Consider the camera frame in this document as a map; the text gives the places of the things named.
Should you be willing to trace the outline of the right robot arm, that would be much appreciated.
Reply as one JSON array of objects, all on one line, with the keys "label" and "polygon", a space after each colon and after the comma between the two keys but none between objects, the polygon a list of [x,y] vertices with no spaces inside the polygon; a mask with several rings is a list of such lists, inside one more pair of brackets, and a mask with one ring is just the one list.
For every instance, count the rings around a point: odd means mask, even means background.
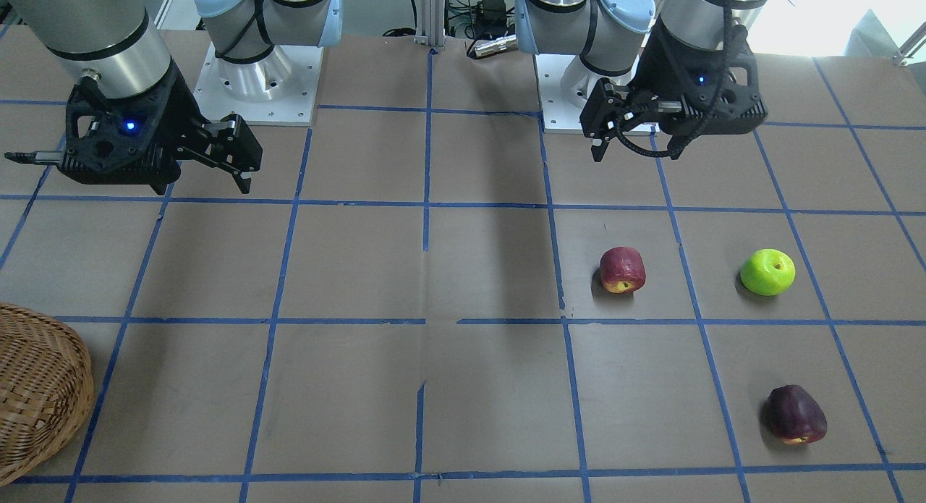
[{"label": "right robot arm", "polygon": [[343,31],[343,0],[194,0],[213,47],[205,78],[229,99],[217,118],[188,87],[142,0],[7,1],[74,81],[62,149],[9,151],[7,160],[159,195],[188,160],[249,193],[263,149],[246,106],[293,98],[291,120],[309,120],[307,76],[318,63],[297,59],[337,45]]}]

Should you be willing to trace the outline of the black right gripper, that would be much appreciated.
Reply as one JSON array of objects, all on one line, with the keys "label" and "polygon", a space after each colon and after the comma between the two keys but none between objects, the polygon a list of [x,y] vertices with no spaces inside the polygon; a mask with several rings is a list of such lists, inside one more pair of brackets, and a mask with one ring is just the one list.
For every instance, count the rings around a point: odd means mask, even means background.
[{"label": "black right gripper", "polygon": [[250,193],[263,148],[242,115],[207,123],[209,148],[198,153],[205,118],[181,73],[128,98],[107,98],[100,84],[83,75],[69,95],[61,174],[86,185],[169,185],[181,177],[178,160],[192,160]]}]

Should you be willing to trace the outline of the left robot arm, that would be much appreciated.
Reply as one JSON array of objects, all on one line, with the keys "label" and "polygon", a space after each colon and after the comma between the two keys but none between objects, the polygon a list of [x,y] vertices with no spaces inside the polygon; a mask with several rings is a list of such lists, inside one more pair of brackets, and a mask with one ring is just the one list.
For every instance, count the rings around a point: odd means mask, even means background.
[{"label": "left robot arm", "polygon": [[767,0],[516,0],[519,50],[572,55],[579,124],[600,162],[613,141],[678,159],[705,135],[764,123],[749,26]]}]

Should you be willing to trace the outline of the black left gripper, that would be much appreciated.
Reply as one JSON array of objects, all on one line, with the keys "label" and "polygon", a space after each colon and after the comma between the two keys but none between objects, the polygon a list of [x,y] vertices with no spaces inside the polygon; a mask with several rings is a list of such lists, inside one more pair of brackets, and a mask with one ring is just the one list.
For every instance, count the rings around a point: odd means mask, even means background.
[{"label": "black left gripper", "polygon": [[[647,120],[672,136],[690,134],[705,114],[702,135],[741,135],[768,117],[758,87],[755,56],[743,25],[732,28],[731,58],[675,38],[657,22],[629,82],[629,102]],[[611,80],[598,80],[581,110],[582,134],[592,139],[595,163],[604,159],[609,139],[621,126],[625,101]]]}]

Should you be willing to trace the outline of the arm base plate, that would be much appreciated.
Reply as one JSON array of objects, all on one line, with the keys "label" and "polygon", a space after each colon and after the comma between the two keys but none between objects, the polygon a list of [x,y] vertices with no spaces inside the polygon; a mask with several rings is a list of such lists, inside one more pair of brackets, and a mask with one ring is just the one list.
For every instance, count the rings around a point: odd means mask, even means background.
[{"label": "arm base plate", "polygon": [[582,108],[602,75],[590,71],[578,56],[535,55],[537,90],[548,134],[581,134]]},{"label": "arm base plate", "polygon": [[232,64],[210,45],[194,87],[196,103],[214,122],[238,114],[251,126],[310,127],[325,52],[276,46],[264,60]]}]

